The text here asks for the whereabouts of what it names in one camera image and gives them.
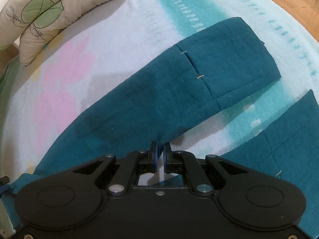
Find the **brass screw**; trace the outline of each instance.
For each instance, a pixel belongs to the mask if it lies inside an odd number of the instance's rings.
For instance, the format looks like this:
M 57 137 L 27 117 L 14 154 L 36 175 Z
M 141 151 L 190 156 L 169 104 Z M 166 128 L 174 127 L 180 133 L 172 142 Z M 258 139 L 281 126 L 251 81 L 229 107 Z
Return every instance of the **brass screw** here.
M 23 239 L 33 239 L 32 235 L 24 235 Z

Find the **screw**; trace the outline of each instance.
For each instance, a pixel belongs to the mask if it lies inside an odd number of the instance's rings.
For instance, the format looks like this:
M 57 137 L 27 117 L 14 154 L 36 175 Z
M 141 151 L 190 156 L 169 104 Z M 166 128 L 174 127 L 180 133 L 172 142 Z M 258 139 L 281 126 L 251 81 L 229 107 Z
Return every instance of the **screw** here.
M 32 235 L 24 235 L 23 239 L 33 239 Z
M 200 184 L 196 187 L 196 190 L 198 190 L 199 192 L 202 192 L 202 193 L 207 193 L 207 192 L 210 192 L 212 191 L 212 186 L 208 185 L 208 184 Z
M 114 193 L 119 193 L 124 191 L 124 186 L 121 184 L 113 184 L 111 186 L 109 186 L 109 191 L 114 192 Z
M 164 191 L 158 191 L 156 194 L 159 195 L 159 196 L 163 196 L 165 194 L 165 192 Z

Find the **black scribble line on pillow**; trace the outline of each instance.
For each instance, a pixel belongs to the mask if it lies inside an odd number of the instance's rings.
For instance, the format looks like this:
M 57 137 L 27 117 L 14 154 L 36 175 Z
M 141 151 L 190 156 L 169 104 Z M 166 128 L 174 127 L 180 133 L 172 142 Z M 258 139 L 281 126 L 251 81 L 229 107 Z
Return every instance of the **black scribble line on pillow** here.
M 29 28 L 30 28 L 31 34 L 32 34 L 33 36 L 35 36 L 37 39 L 42 39 L 42 40 L 44 40 L 44 41 L 51 41 L 52 38 L 53 38 L 52 35 L 50 35 L 50 34 L 43 34 L 41 31 L 38 31 L 38 30 L 36 29 L 36 27 L 34 26 L 34 24 L 31 24 L 31 25 L 29 26 Z M 46 40 L 46 39 L 44 38 L 44 36 L 50 36 L 51 38 L 49 38 L 49 40 Z
M 9 15 L 8 14 L 8 11 L 6 10 L 5 13 L 11 18 L 10 21 L 16 26 L 16 27 L 20 27 L 20 28 L 24 28 L 25 27 L 25 23 L 19 19 L 19 17 L 14 13 L 14 9 L 13 7 L 11 6 L 11 9 L 12 9 L 12 12 L 13 12 L 13 15 Z M 24 26 L 18 26 L 16 25 L 16 22 L 19 22 L 21 24 L 23 24 Z

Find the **green fabric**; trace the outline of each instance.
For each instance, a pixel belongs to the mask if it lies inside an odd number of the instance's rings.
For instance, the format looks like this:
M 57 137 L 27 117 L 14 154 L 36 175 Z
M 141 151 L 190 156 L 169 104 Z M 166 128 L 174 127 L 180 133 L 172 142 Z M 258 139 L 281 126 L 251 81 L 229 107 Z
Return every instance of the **green fabric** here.
M 101 155 L 121 158 L 152 140 L 169 142 L 279 78 L 274 59 L 241 18 L 219 22 L 167 49 L 83 112 L 11 193 Z M 3 202 L 17 226 L 11 194 Z
M 258 136 L 223 157 L 299 187 L 307 200 L 299 227 L 314 238 L 319 234 L 318 148 L 319 106 L 310 90 Z

